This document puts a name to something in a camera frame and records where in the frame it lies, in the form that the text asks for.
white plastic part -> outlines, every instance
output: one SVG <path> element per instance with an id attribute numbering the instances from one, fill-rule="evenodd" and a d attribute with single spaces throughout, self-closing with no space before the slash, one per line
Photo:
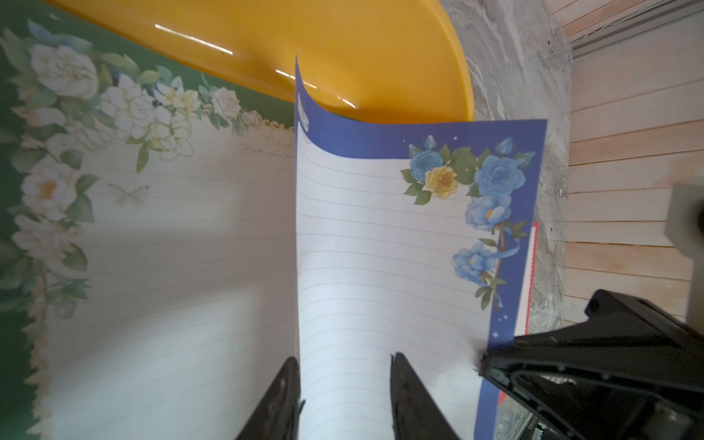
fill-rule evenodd
<path id="1" fill-rule="evenodd" d="M 686 323 L 704 335 L 704 177 L 685 180 L 672 191 L 665 235 L 694 260 Z"/>

butterfly illustration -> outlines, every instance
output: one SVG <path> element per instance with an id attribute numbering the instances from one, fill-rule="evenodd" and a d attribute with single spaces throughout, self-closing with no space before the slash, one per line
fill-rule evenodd
<path id="1" fill-rule="evenodd" d="M 149 189 L 148 186 L 144 185 L 143 187 L 136 188 L 132 192 L 127 192 L 122 189 L 120 185 L 116 185 L 114 183 L 108 183 L 108 187 L 110 188 L 110 194 L 117 196 L 115 199 L 115 205 L 120 206 L 121 208 L 129 204 L 136 208 L 144 205 L 143 198 L 146 197 L 146 192 Z"/>

lined paper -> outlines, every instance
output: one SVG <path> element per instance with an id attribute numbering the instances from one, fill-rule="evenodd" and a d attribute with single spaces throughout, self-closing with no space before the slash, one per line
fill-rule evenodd
<path id="1" fill-rule="evenodd" d="M 91 289 L 48 319 L 55 440 L 232 439 L 295 354 L 294 134 L 194 120 L 189 140 L 139 174 L 135 146 L 84 157 Z"/>
<path id="2" fill-rule="evenodd" d="M 299 127 L 296 164 L 300 437 L 392 439 L 389 368 L 401 351 L 472 438 L 491 311 L 450 260 L 490 234 L 465 224 L 465 196 L 414 206 L 399 172 L 408 161 L 334 156 Z"/>

yellow rose illustration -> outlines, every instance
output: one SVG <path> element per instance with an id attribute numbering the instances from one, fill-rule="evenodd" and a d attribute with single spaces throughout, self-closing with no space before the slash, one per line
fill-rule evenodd
<path id="1" fill-rule="evenodd" d="M 457 173 L 450 167 L 437 167 L 425 173 L 425 186 L 440 199 L 447 199 L 457 192 Z"/>

blue rose illustration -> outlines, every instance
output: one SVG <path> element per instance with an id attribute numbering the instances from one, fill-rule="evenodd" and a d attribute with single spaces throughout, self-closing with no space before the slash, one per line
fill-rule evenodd
<path id="1" fill-rule="evenodd" d="M 506 155 L 513 151 L 513 138 L 507 137 L 496 146 L 496 152 Z"/>
<path id="2" fill-rule="evenodd" d="M 507 196 L 525 182 L 526 177 L 518 169 L 518 163 L 511 158 L 489 156 L 474 175 L 474 183 L 479 185 L 482 196 Z"/>
<path id="3" fill-rule="evenodd" d="M 480 231 L 491 231 L 511 215 L 511 196 L 477 197 L 467 207 L 467 224 Z"/>
<path id="4" fill-rule="evenodd" d="M 418 182 L 425 182 L 425 173 L 433 168 L 441 167 L 442 156 L 437 151 L 424 150 L 410 160 L 410 173 Z"/>
<path id="5" fill-rule="evenodd" d="M 496 267 L 496 258 L 493 253 L 484 248 L 483 243 L 477 243 L 471 249 L 460 249 L 452 257 L 452 266 L 458 277 L 476 282 L 483 271 L 493 270 Z"/>

